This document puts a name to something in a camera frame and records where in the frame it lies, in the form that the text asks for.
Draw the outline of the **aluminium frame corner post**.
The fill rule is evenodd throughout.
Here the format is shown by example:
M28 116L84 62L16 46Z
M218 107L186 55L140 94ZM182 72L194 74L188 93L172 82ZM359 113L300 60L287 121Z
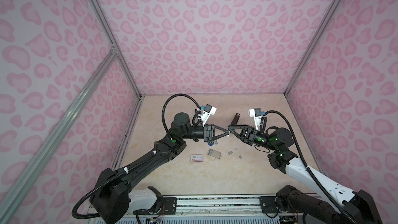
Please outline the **aluminium frame corner post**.
M116 57L122 67L122 70L127 77L127 81L130 84L131 88L133 89L133 92L135 96L138 99L141 99L142 95L140 94L138 87L133 79L132 73L128 68L127 62L124 58L124 55L122 54L122 51L120 50L120 47L115 39L115 36L112 32L112 29L110 28L109 21L106 19L106 16L104 14L103 9L101 8L101 5L98 0L88 0L89 5L92 7L96 18L109 42L109 44L112 47L112 51L116 54Z
M325 11L324 16L321 19L321 22L320 22L318 28L316 29L316 31L314 33L313 38L309 42L309 45L308 45L306 51L304 52L296 70L293 73L293 76L287 86L287 89L284 92L285 97L288 97L289 94L292 92L295 83L299 79L299 76L304 69L304 66L310 60L316 46L318 45L319 41L322 38L322 35L326 31L328 25L330 24L333 16L337 12L337 10L340 7L340 5L342 4L342 2L343 2L343 0L332 0L331 3L329 4L328 8Z

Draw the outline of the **aluminium frame corner post left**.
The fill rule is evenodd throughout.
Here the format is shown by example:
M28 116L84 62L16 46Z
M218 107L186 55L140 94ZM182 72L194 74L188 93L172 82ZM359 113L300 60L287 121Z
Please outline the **aluminium frame corner post left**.
M138 87L133 79L132 73L128 68L127 62L124 58L124 55L122 54L122 51L120 50L120 47L115 39L115 36L112 32L112 29L110 28L109 21L106 19L106 16L104 14L103 9L101 8L101 5L98 0L88 0L89 5L92 7L96 18L109 42L109 44L112 47L112 51L116 54L116 57L122 67L122 70L127 77L127 81L130 84L131 88L133 89L133 92L135 96L138 99L141 99L142 95L140 94Z

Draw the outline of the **aluminium frame corner post right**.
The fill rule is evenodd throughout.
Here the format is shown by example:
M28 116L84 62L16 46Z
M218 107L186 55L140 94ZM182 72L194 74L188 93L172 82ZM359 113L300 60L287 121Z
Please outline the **aluminium frame corner post right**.
M325 11L324 16L321 19L321 22L320 22L318 28L316 29L316 31L314 33L313 38L309 42L309 45L308 45L306 51L304 52L296 70L293 73L293 76L287 86L287 89L284 92L285 97L288 97L289 94L292 92L295 83L299 79L299 76L304 69L304 66L310 60L316 46L318 45L319 41L322 38L322 35L326 31L328 25L330 24L333 16L337 12L337 10L340 7L340 5L342 4L342 2L343 2L343 0L332 0L331 3L329 4L328 8Z

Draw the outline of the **red white staple box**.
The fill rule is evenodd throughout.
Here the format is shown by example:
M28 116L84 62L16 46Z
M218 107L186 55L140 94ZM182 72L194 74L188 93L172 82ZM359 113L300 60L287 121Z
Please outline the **red white staple box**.
M204 161L204 157L202 154L190 156L190 162L203 162L203 161Z

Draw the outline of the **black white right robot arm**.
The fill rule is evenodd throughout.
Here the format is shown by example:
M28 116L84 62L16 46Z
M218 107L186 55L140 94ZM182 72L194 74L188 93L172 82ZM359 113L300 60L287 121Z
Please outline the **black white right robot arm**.
M304 164L289 148L294 138L286 128L272 127L260 132L249 125L230 125L229 131L243 143L270 151L272 168L300 181L317 194L311 197L286 185L276 196L284 205L326 224L380 224L381 216L373 197L364 190L354 191Z

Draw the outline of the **grey staple box tray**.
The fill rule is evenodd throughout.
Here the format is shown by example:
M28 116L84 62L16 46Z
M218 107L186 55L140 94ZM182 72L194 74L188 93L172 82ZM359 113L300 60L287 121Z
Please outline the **grey staple box tray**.
M209 149L207 154L209 156L213 157L213 158L216 158L216 159L221 159L222 158L222 153L219 152L219 151L216 151L214 149Z

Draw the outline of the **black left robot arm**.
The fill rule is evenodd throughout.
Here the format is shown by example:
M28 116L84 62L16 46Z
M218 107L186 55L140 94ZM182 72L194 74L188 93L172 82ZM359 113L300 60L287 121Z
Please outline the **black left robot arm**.
M100 217L107 224L115 224L126 213L163 211L163 196L154 187L134 190L134 187L161 165L172 161L186 148L186 140L213 142L230 134L229 130L214 124L193 125L186 113L175 115L171 128L151 151L136 161L112 170L105 169L99 176L90 204L96 210L93 218Z

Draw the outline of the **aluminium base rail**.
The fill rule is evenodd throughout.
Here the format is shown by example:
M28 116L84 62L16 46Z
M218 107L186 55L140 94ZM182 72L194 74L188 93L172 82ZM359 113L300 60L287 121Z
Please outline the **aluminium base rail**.
M129 210L119 224L321 224L276 195L164 196L154 209Z

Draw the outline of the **aluminium diagonal frame bar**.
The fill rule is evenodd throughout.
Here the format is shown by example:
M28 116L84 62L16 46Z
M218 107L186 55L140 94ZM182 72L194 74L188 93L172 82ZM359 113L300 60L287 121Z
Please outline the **aluminium diagonal frame bar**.
M74 99L63 118L52 129L52 132L45 139L36 155L28 163L18 180L11 187L1 202L1 223L8 224L15 212L18 210L27 194L37 181L38 177L66 137L68 131L88 103L92 94L104 78L109 68L117 58L118 52L110 52L95 73L91 76L81 92Z

